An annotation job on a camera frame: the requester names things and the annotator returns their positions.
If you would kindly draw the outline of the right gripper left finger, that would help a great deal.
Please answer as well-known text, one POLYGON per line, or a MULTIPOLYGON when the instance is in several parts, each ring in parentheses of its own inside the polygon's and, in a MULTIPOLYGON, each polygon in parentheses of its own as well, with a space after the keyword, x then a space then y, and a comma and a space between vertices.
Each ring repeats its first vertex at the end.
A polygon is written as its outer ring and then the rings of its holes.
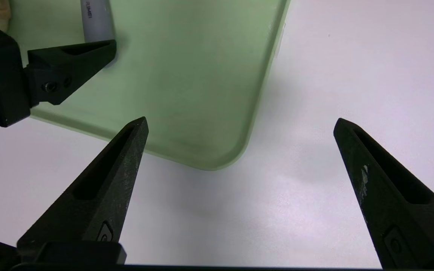
POLYGON ((145 117, 125 125, 18 240, 20 251, 47 242, 118 242, 149 128, 145 117))

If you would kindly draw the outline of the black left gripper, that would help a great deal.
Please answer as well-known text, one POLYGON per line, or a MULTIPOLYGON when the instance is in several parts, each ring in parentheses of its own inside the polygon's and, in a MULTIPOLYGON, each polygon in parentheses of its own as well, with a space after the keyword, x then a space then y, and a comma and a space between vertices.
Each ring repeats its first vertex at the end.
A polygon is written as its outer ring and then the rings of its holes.
POLYGON ((30 50, 24 74, 17 42, 0 30, 0 127, 29 117, 41 102, 60 105, 112 62, 116 51, 115 40, 30 50))

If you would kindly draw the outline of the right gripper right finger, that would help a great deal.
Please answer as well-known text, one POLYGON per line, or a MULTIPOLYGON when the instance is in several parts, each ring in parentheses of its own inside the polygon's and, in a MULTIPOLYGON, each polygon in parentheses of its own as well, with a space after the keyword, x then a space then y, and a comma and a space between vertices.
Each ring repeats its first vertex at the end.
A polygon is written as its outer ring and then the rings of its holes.
POLYGON ((333 136, 382 268, 434 269, 434 192, 355 123, 333 136))

